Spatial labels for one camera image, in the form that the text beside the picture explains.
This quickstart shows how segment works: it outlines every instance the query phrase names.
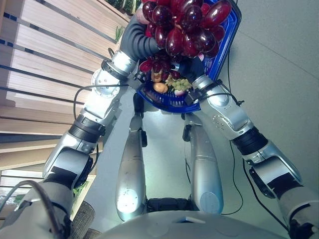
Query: floor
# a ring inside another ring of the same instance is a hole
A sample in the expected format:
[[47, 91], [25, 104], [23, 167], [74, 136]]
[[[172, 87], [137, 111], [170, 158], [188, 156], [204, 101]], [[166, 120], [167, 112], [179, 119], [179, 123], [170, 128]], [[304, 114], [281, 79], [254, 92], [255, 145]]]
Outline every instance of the floor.
[[[305, 186], [319, 189], [319, 31], [318, 0], [239, 0], [242, 22], [230, 51], [233, 94], [245, 100], [242, 107], [255, 126], [271, 139], [299, 169]], [[227, 65], [220, 74], [227, 83]], [[133, 91], [121, 98], [122, 113], [98, 162], [98, 176], [86, 201], [96, 211], [92, 228], [106, 231], [121, 223], [114, 194], [128, 125], [133, 115]], [[181, 139], [183, 120], [149, 108], [144, 129], [149, 145], [144, 148], [148, 197], [189, 196], [184, 158], [189, 145]], [[232, 184], [229, 142], [210, 128], [224, 193], [224, 212], [240, 206]], [[244, 206], [230, 217], [265, 228], [288, 238], [281, 226], [256, 202], [235, 150], [235, 181]], [[280, 219], [275, 200], [258, 193]]]

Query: blue plastic basket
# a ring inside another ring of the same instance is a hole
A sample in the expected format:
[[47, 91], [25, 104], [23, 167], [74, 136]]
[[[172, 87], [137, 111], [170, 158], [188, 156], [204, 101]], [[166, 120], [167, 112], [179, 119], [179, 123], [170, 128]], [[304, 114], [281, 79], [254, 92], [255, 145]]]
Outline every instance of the blue plastic basket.
[[[218, 0], [204, 0], [208, 4], [218, 2]], [[241, 12], [233, 0], [230, 0], [232, 4], [232, 11], [228, 18], [222, 23], [225, 29], [225, 36], [220, 43], [219, 51], [214, 58], [204, 58], [203, 65], [206, 75], [208, 75], [212, 81], [216, 81], [221, 68], [226, 60], [227, 53], [234, 40], [237, 32], [240, 20]], [[160, 94], [153, 89], [153, 82], [150, 80], [150, 75], [147, 75], [145, 85], [138, 93], [154, 107], [172, 113], [189, 113], [200, 110], [199, 103], [188, 106], [184, 102], [184, 96], [176, 96], [174, 92], [167, 92]]]

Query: grape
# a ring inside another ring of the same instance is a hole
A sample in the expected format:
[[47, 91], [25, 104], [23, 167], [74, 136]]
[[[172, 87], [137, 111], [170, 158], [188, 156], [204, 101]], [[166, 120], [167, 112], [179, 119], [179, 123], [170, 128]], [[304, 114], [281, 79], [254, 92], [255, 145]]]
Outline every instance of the grape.
[[162, 72], [161, 75], [160, 75], [160, 79], [162, 81], [165, 81], [169, 76], [169, 72]]
[[225, 36], [225, 30], [221, 25], [211, 28], [209, 31], [213, 33], [217, 42], [220, 42]]
[[155, 40], [159, 48], [165, 48], [166, 38], [168, 31], [166, 31], [162, 26], [158, 26], [155, 31]]
[[153, 1], [148, 1], [146, 4], [143, 5], [143, 15], [148, 21], [152, 21], [152, 13], [156, 5], [156, 2]]
[[187, 34], [183, 34], [183, 54], [191, 58], [199, 54], [194, 41]]
[[216, 43], [212, 50], [205, 53], [205, 57], [208, 57], [208, 58], [215, 57], [217, 56], [218, 51], [219, 51], [219, 45], [218, 43]]
[[147, 31], [151, 33], [152, 37], [154, 37], [155, 31], [156, 31], [156, 24], [153, 22], [150, 22], [147, 26]]
[[194, 40], [195, 47], [200, 52], [210, 51], [216, 43], [213, 33], [202, 28], [199, 28], [192, 33], [191, 39]]
[[142, 72], [148, 72], [152, 69], [153, 66], [153, 61], [152, 60], [146, 60], [144, 62], [141, 63], [140, 65], [140, 71]]
[[153, 71], [154, 71], [154, 73], [160, 72], [161, 69], [162, 69], [162, 67], [161, 67], [160, 61], [154, 61], [153, 62]]
[[158, 5], [163, 5], [163, 6], [170, 6], [170, 0], [157, 0], [156, 3]]
[[210, 5], [204, 2], [200, 9], [201, 9], [201, 12], [203, 13], [203, 16], [206, 16], [206, 14], [210, 10]]
[[201, 26], [204, 28], [212, 28], [221, 24], [231, 12], [231, 3], [228, 0], [221, 0], [215, 3], [205, 18]]
[[152, 19], [158, 26], [170, 25], [173, 14], [167, 6], [157, 6], [154, 8]]
[[194, 29], [200, 24], [202, 18], [203, 16], [199, 6], [196, 6], [196, 5], [189, 6], [182, 17], [180, 26], [186, 32], [191, 31], [192, 29]]
[[161, 63], [163, 71], [169, 73], [169, 71], [170, 71], [170, 61], [162, 60], [160, 63]]
[[166, 52], [170, 56], [175, 56], [183, 50], [183, 35], [178, 27], [171, 30], [166, 39]]
[[180, 73], [178, 71], [170, 71], [170, 75], [172, 76], [173, 79], [177, 80], [180, 78]]
[[177, 6], [177, 10], [178, 12], [184, 13], [186, 12], [186, 9], [192, 5], [201, 7], [203, 5], [203, 0], [182, 0]]

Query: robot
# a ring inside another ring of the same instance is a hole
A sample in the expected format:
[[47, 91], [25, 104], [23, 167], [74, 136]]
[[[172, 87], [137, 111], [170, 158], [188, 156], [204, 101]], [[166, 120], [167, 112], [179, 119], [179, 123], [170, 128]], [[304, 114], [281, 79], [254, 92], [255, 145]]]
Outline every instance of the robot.
[[[48, 158], [39, 183], [33, 186], [0, 229], [1, 239], [68, 238], [72, 189], [85, 182], [91, 153], [105, 127], [111, 123], [123, 91], [107, 85], [128, 84], [138, 90], [143, 74], [139, 60], [159, 51], [145, 26], [134, 16], [127, 26], [120, 50], [92, 78], [96, 86], [72, 127], [61, 137]], [[302, 185], [298, 170], [253, 125], [228, 89], [204, 74], [198, 58], [174, 66], [195, 89], [187, 100], [199, 101], [202, 112], [231, 140], [250, 166], [262, 193], [277, 200], [292, 239], [319, 237], [319, 198]], [[282, 237], [220, 215], [223, 202], [216, 157], [200, 118], [186, 114], [183, 139], [191, 143], [191, 196], [186, 199], [146, 198], [142, 147], [143, 104], [135, 96], [135, 115], [125, 145], [116, 187], [116, 208], [126, 221], [100, 239], [280, 239]]]

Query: robotic arm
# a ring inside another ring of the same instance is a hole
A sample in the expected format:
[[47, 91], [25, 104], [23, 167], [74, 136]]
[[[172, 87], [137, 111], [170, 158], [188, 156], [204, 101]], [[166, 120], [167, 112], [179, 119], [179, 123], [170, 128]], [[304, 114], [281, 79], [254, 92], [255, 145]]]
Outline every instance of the robotic arm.
[[[145, 26], [134, 16], [127, 26], [120, 50], [111, 60], [102, 63], [92, 83], [97, 87], [81, 110], [72, 127], [62, 136], [51, 153], [40, 183], [50, 198], [59, 227], [53, 230], [52, 221], [35, 190], [24, 197], [18, 208], [6, 219], [0, 229], [0, 238], [67, 238], [70, 232], [69, 215], [72, 208], [72, 189], [85, 182], [93, 160], [91, 153], [100, 136], [114, 116], [119, 104], [119, 87], [99, 87], [128, 83], [139, 89], [141, 74], [135, 70], [139, 59], [158, 51], [153, 38], [144, 36]], [[176, 66], [187, 77], [195, 94], [188, 100], [198, 99], [203, 112], [216, 127], [232, 140], [252, 166], [250, 173], [264, 193], [277, 198], [292, 238], [309, 238], [318, 231], [318, 197], [301, 185], [301, 177], [292, 163], [254, 127], [246, 113], [237, 105], [226, 87], [212, 83], [204, 75], [198, 58]]]

